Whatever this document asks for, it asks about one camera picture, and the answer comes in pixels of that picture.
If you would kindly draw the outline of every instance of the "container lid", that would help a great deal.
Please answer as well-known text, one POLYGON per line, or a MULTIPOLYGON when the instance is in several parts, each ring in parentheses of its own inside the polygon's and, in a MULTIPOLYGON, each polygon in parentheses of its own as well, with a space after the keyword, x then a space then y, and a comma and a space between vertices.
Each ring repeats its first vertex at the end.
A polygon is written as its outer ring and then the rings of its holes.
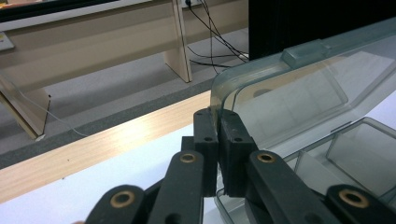
POLYGON ((239 114, 285 157, 360 119, 396 90, 396 18, 315 40, 218 75, 211 110, 239 114))

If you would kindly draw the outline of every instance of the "transparent plastic container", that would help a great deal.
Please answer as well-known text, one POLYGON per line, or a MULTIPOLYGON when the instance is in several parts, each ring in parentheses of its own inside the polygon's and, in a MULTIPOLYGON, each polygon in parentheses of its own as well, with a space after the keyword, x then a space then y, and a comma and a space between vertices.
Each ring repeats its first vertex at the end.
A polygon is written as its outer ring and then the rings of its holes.
MULTIPOLYGON (((395 70, 396 18, 225 70, 211 111, 215 125, 238 113, 259 149, 317 192, 347 183, 396 208, 394 130, 363 119, 396 90, 395 70)), ((220 189, 216 203, 226 223, 248 223, 243 199, 220 189)))

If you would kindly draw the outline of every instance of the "wooden strip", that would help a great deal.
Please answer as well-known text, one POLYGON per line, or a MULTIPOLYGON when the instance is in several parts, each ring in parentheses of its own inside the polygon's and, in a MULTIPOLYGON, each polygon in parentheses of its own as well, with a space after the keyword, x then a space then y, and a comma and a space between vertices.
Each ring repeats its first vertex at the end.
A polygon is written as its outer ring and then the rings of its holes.
POLYGON ((0 203, 108 160, 192 123, 209 91, 0 170, 0 203))

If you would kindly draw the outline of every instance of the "wooden desk panel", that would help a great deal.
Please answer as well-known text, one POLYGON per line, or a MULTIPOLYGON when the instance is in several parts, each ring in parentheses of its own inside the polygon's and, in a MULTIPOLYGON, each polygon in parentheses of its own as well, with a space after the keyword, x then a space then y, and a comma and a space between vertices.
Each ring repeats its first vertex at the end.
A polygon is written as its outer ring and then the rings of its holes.
POLYGON ((0 203, 142 146, 192 123, 209 91, 0 170, 0 203))

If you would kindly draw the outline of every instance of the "gray floor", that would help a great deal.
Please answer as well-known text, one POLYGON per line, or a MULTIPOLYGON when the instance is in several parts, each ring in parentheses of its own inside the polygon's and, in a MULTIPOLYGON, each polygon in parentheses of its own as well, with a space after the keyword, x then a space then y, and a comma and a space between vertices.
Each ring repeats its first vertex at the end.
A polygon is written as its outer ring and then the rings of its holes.
MULTIPOLYGON (((237 49, 248 51, 247 29, 223 37, 237 49)), ((190 47, 198 54, 210 54, 208 39, 190 47)), ((214 41, 213 54, 230 54, 230 51, 214 41)), ((210 63, 209 59, 192 53, 191 59, 210 63)), ((215 63, 237 65, 242 61, 223 57, 215 59, 215 63)), ((213 67, 192 63, 191 70, 193 82, 185 83, 164 64, 163 56, 156 54, 48 86, 45 90, 51 95, 49 112, 63 122, 48 116, 45 137, 38 142, 30 139, 0 105, 0 169, 83 137, 70 127, 87 135, 98 133, 210 90, 216 76, 213 67)))

